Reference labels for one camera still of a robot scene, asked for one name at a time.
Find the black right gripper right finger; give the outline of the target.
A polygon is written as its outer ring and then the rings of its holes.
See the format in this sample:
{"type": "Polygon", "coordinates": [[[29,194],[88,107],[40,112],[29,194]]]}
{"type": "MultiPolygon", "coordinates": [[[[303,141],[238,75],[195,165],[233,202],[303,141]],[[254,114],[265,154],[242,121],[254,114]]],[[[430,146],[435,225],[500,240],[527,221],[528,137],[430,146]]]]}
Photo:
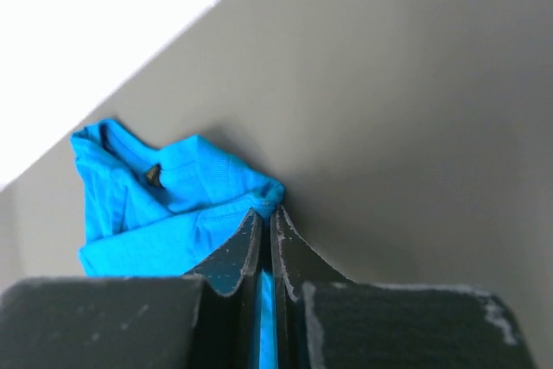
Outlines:
{"type": "Polygon", "coordinates": [[[511,311],[463,284],[355,283],[279,207],[270,220],[281,368],[532,368],[511,311]]]}

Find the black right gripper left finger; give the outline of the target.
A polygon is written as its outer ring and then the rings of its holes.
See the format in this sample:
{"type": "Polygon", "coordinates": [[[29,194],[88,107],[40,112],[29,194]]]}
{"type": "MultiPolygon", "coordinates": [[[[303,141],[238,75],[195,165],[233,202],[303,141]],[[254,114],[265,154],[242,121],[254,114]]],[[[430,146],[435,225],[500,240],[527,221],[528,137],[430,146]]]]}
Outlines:
{"type": "Polygon", "coordinates": [[[262,220],[180,277],[29,278],[1,297],[4,368],[253,368],[262,220]]]}

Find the blue t shirt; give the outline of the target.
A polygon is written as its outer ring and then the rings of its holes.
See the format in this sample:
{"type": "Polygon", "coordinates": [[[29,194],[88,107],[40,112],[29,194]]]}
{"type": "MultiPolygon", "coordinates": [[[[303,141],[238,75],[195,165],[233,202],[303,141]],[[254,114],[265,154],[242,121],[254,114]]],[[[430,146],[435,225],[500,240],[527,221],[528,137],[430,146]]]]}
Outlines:
{"type": "Polygon", "coordinates": [[[83,182],[90,277],[177,277],[214,253],[254,210],[268,219],[284,186],[194,135],[153,149],[118,121],[71,135],[83,182]]]}

